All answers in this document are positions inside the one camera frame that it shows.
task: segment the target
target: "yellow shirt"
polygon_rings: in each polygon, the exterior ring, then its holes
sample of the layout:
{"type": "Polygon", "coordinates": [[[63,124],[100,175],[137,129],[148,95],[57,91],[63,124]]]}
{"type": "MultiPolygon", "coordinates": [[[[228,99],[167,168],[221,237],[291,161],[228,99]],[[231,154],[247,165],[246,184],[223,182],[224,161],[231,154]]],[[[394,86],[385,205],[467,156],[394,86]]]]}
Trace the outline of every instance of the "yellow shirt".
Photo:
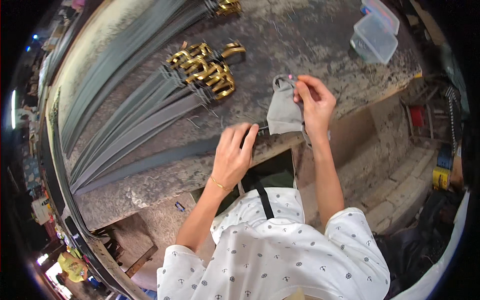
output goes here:
{"type": "Polygon", "coordinates": [[[65,258],[62,254],[59,255],[57,259],[61,269],[68,273],[68,279],[73,282],[83,281],[81,271],[84,269],[84,264],[78,263],[71,258],[65,258]]]}

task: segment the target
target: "right hand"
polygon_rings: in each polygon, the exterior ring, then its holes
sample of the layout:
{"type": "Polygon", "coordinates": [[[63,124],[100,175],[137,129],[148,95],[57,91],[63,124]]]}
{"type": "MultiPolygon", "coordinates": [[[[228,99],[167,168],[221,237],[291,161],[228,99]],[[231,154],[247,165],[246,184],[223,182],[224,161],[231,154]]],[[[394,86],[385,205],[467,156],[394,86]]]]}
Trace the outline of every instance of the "right hand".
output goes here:
{"type": "Polygon", "coordinates": [[[293,101],[303,101],[305,131],[312,143],[316,143],[327,138],[336,99],[320,79],[309,75],[300,75],[298,79],[293,101]]]}
{"type": "Polygon", "coordinates": [[[245,176],[252,163],[253,144],[258,124],[242,123],[226,128],[216,147],[212,177],[227,189],[233,189],[245,176]],[[242,148],[241,141],[248,131],[242,148]]]}

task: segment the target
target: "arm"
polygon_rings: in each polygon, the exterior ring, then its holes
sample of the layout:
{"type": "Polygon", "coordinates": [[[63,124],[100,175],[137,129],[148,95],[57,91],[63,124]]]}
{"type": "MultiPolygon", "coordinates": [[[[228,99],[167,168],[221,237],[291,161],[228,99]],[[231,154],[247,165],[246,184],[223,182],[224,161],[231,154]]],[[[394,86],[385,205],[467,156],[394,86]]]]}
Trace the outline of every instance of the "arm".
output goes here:
{"type": "Polygon", "coordinates": [[[315,161],[315,195],[323,226],[336,212],[343,210],[344,200],[340,181],[333,163],[328,141],[328,123],[336,99],[317,78],[300,75],[296,82],[294,101],[303,100],[305,130],[312,141],[315,161]]]}
{"type": "Polygon", "coordinates": [[[258,125],[248,123],[238,124],[223,131],[216,148],[212,176],[208,179],[197,205],[180,227],[175,244],[197,252],[210,232],[210,226],[223,198],[243,178],[250,167],[257,132],[258,125]],[[248,135],[243,147],[240,148],[247,130],[249,130],[248,135]],[[212,178],[225,188],[219,187],[212,178]]]}
{"type": "Polygon", "coordinates": [[[83,278],[84,280],[87,280],[87,277],[88,277],[88,274],[87,274],[88,268],[87,268],[86,265],[84,265],[83,271],[84,271],[84,275],[82,276],[82,278],[83,278]]]}

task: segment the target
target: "yellow box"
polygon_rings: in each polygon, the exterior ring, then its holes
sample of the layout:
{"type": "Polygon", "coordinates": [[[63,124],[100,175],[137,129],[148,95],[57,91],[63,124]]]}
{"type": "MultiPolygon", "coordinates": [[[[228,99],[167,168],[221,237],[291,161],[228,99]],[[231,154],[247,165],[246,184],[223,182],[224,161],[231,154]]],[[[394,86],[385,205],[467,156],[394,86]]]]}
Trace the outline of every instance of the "yellow box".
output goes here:
{"type": "Polygon", "coordinates": [[[436,167],[433,169],[433,186],[443,190],[448,189],[450,185],[450,170],[436,167]]]}

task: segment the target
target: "gold bracelet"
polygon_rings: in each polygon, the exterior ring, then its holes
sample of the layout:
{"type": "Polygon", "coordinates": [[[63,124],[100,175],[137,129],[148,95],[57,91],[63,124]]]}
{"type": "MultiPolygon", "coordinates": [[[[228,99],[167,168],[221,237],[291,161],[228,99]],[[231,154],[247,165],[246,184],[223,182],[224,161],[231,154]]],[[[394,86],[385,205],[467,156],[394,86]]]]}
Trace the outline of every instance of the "gold bracelet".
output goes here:
{"type": "Polygon", "coordinates": [[[210,176],[210,178],[213,180],[213,182],[215,182],[215,184],[216,184],[219,188],[221,188],[221,189],[223,189],[223,190],[225,190],[225,191],[233,192],[233,189],[227,189],[226,187],[224,187],[223,185],[221,185],[220,183],[218,183],[212,176],[210,176]]]}

